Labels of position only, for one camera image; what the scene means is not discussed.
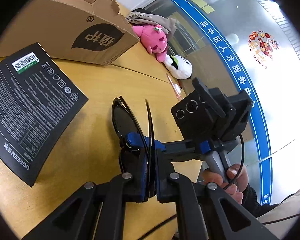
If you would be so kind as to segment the black sunglasses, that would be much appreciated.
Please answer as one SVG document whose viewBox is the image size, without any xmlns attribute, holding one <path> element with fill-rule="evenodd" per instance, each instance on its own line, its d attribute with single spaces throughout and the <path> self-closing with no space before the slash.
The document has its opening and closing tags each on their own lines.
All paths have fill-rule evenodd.
<svg viewBox="0 0 300 240">
<path fill-rule="evenodd" d="M 144 133 L 132 110 L 122 96 L 115 98 L 111 107 L 113 128 L 119 138 L 119 166 L 122 173 L 132 175 L 131 188 L 127 190 L 133 201 L 146 202 L 156 194 L 155 189 L 155 146 L 154 131 L 149 104 L 148 127 L 149 136 Z M 126 143 L 126 135 L 136 132 L 141 135 L 144 148 L 131 147 Z"/>
</svg>

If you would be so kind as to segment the black product box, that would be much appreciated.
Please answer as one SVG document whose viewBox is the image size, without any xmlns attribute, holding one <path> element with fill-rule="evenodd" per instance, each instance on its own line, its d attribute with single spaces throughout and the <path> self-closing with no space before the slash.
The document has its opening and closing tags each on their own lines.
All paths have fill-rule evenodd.
<svg viewBox="0 0 300 240">
<path fill-rule="evenodd" d="M 32 187 L 51 150 L 88 97 L 42 46 L 0 62 L 0 159 Z"/>
</svg>

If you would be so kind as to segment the pink pen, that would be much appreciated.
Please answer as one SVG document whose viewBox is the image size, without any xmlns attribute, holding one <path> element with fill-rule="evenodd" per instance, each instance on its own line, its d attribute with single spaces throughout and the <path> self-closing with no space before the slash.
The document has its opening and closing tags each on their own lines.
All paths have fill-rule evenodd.
<svg viewBox="0 0 300 240">
<path fill-rule="evenodd" d="M 173 91 L 175 93 L 176 98 L 178 99 L 178 101 L 181 101 L 182 100 L 182 97 L 181 97 L 181 88 L 179 87 L 178 84 L 176 84 L 176 83 L 174 83 L 172 81 L 172 79 L 170 78 L 170 76 L 167 73 L 166 73 L 166 76 L 167 76 L 167 79 L 168 79 L 170 85 L 172 86 L 172 89 L 173 89 Z"/>
</svg>

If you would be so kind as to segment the white panda plush toy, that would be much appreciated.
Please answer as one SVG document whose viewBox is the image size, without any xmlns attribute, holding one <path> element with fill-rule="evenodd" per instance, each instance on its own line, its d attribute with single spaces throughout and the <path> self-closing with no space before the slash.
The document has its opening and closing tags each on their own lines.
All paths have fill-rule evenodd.
<svg viewBox="0 0 300 240">
<path fill-rule="evenodd" d="M 182 56 L 166 55 L 164 65 L 170 74 L 178 80 L 190 79 L 192 76 L 192 64 Z"/>
</svg>

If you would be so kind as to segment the pink plush toy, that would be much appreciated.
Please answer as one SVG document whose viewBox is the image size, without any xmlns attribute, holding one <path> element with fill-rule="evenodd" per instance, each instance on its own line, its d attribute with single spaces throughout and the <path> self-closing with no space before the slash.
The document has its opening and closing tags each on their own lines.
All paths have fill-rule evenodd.
<svg viewBox="0 0 300 240">
<path fill-rule="evenodd" d="M 140 38 L 140 42 L 149 54 L 154 54 L 158 62 L 165 60 L 167 53 L 167 37 L 159 24 L 134 25 L 134 33 Z"/>
</svg>

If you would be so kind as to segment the yellow sticky notes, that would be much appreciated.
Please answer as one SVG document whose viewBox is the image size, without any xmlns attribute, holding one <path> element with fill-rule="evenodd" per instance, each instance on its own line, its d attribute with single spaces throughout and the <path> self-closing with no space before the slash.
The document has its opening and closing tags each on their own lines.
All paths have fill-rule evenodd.
<svg viewBox="0 0 300 240">
<path fill-rule="evenodd" d="M 194 4 L 196 4 L 200 9 L 202 9 L 205 13 L 210 14 L 214 12 L 213 7 L 208 5 L 204 0 L 191 0 Z"/>
</svg>

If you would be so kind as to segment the grey folded cloth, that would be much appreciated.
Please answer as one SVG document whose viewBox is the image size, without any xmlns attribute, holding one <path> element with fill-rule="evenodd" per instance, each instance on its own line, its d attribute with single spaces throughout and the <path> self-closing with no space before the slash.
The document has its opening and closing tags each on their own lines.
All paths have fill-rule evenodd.
<svg viewBox="0 0 300 240">
<path fill-rule="evenodd" d="M 167 36 L 169 41 L 176 29 L 177 29 L 177 20 L 173 18 L 164 18 L 161 15 L 156 15 L 151 13 L 148 10 L 142 8 L 136 8 L 131 11 L 127 16 L 126 20 L 132 25 L 161 25 L 162 30 Z"/>
</svg>

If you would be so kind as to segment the brown cardboard box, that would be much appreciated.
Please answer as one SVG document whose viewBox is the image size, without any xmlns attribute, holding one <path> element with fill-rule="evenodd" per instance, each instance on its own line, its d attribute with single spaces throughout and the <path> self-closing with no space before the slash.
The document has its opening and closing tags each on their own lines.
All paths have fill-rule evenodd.
<svg viewBox="0 0 300 240">
<path fill-rule="evenodd" d="M 53 58 L 108 65 L 139 42 L 116 0 L 30 0 L 0 38 L 0 57 L 38 42 Z"/>
</svg>

